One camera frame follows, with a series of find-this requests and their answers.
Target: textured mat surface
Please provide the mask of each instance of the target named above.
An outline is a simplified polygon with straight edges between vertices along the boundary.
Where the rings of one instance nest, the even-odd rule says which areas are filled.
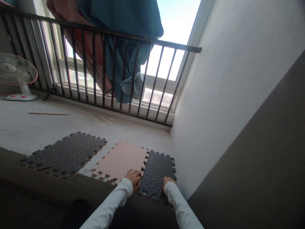
[[[148,156],[147,153],[148,151],[140,146],[120,141],[91,170],[94,171],[95,176],[101,173],[101,179],[106,176],[109,176],[107,181],[117,179],[115,184],[118,184],[129,169],[139,171],[145,169],[144,162],[147,162],[145,159]]]
[[[141,179],[138,194],[143,195],[143,192],[147,192],[147,198],[155,195],[155,201],[160,202],[160,191],[163,185],[163,178],[170,177],[177,180],[177,177],[174,174],[176,169],[173,168],[173,166],[175,166],[173,160],[174,158],[169,155],[164,155],[164,153],[159,154],[159,152],[151,150]]]
[[[77,132],[20,161],[23,166],[29,165],[29,168],[38,171],[46,170],[45,173],[53,173],[56,177],[63,175],[62,178],[67,179],[72,173],[77,173],[81,165],[85,165],[88,158],[91,159],[106,143],[104,138]]]

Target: white sleeve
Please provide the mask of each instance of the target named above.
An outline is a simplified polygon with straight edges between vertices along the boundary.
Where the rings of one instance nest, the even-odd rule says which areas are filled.
[[[174,206],[176,218],[180,229],[201,228],[203,226],[191,210],[187,201],[183,198],[178,186],[174,182],[167,182],[164,186],[164,193],[168,201]]]
[[[129,179],[123,178],[117,187],[107,196],[104,202],[86,220],[80,229],[108,228],[116,209],[123,207],[128,197],[133,194],[133,186]]]

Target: electric fan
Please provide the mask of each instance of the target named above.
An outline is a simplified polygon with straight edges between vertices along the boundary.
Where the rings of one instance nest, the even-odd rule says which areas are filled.
[[[33,95],[28,84],[37,80],[36,68],[20,56],[0,53],[0,83],[21,87],[22,94],[9,95],[6,100],[31,101],[37,99]]]

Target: pink curtain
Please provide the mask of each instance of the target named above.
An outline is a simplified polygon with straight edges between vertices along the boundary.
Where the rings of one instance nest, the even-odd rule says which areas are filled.
[[[81,15],[76,0],[47,0],[47,7],[52,15],[59,20],[75,22],[88,26],[94,26],[89,23]],[[64,35],[72,46],[71,29],[64,26]],[[83,59],[82,50],[82,31],[74,29],[75,39],[75,52]],[[93,60],[92,60],[92,32],[84,31],[85,39],[85,54],[86,54],[86,67],[93,77]],[[103,42],[101,34],[95,34],[95,60],[96,60],[96,84],[100,89],[103,87]],[[105,73],[105,93],[109,93],[112,88],[111,81]]]

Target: gray foam mat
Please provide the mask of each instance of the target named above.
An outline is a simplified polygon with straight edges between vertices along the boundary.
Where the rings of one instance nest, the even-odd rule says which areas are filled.
[[[45,173],[56,177],[62,175],[63,179],[67,179],[72,173],[77,173],[81,165],[85,165],[88,158],[91,159],[106,143],[104,138],[77,132],[20,161],[23,166],[28,165],[37,171],[45,170]]]
[[[151,150],[145,165],[138,194],[143,195],[143,192],[147,192],[147,198],[155,195],[155,201],[160,202],[163,178],[170,177],[177,180],[174,174],[176,169],[173,168],[175,166],[173,160],[174,158],[169,155],[164,155],[164,153],[159,154],[159,152]]]

